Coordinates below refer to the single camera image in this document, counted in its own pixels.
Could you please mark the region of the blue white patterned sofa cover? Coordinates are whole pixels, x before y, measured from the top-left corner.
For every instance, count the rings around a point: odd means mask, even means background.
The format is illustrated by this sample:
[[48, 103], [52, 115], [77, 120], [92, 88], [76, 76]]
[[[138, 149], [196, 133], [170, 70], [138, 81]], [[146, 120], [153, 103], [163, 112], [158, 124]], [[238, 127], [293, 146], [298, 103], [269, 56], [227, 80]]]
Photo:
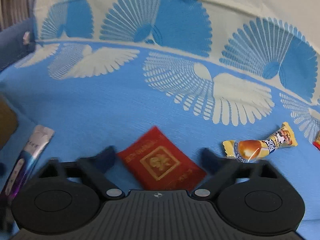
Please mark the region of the blue white patterned sofa cover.
[[270, 160], [302, 195], [298, 231], [319, 239], [319, 0], [36, 0], [41, 45], [1, 73], [22, 121], [10, 170], [36, 124], [43, 157], [129, 146], [157, 126], [193, 160], [288, 122], [298, 146]]

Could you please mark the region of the brown cardboard box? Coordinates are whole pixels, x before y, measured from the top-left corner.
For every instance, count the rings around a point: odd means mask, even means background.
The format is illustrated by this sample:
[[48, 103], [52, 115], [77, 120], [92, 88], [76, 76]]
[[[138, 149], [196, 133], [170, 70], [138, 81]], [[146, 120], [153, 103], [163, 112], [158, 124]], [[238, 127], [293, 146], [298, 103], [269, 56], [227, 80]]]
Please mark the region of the brown cardboard box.
[[0, 150], [6, 145], [18, 127], [16, 113], [1, 95], [0, 99]]

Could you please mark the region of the grey curtain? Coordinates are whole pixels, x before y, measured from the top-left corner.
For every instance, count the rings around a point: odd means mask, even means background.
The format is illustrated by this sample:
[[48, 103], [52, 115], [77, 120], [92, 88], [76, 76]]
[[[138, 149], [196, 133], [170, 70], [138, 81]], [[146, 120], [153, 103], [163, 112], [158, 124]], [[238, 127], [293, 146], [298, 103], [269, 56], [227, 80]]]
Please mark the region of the grey curtain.
[[0, 0], [1, 31], [33, 16], [35, 0]]

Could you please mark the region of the white purple stick packet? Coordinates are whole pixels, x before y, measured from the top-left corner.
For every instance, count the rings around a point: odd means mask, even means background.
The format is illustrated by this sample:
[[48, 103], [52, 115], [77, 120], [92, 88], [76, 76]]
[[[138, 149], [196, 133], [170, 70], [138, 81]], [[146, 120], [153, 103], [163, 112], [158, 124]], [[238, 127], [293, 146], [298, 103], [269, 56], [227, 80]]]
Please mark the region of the white purple stick packet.
[[23, 187], [35, 164], [55, 131], [51, 128], [37, 125], [21, 150], [12, 171], [1, 191], [1, 204], [9, 205]]

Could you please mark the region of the yellow wrapped candy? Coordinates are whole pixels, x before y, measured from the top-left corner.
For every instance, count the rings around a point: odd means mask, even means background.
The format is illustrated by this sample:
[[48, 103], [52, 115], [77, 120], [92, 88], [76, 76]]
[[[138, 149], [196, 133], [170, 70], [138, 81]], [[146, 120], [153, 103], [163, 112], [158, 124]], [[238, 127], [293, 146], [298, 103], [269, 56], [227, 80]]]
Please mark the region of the yellow wrapped candy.
[[265, 140], [226, 140], [222, 145], [227, 158], [234, 158], [241, 163], [251, 163], [279, 148], [296, 147], [298, 142], [289, 123], [283, 122], [280, 129]]

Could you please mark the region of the dark red packet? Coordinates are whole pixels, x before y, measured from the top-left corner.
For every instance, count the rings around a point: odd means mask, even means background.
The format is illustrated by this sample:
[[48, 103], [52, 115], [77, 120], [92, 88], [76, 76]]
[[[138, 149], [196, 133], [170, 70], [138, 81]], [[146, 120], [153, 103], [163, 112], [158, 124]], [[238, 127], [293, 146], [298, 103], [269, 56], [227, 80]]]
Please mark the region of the dark red packet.
[[118, 157], [144, 190], [193, 191], [206, 176], [156, 126], [119, 152]]

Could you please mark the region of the small red wrapped candy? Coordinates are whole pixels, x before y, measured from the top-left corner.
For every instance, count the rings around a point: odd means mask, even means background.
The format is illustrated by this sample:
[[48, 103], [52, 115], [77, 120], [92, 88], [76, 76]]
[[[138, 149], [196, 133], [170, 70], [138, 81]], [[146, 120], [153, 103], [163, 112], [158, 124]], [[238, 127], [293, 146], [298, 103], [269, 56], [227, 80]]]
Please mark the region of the small red wrapped candy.
[[320, 151], [320, 131], [317, 132], [316, 137], [312, 144]]

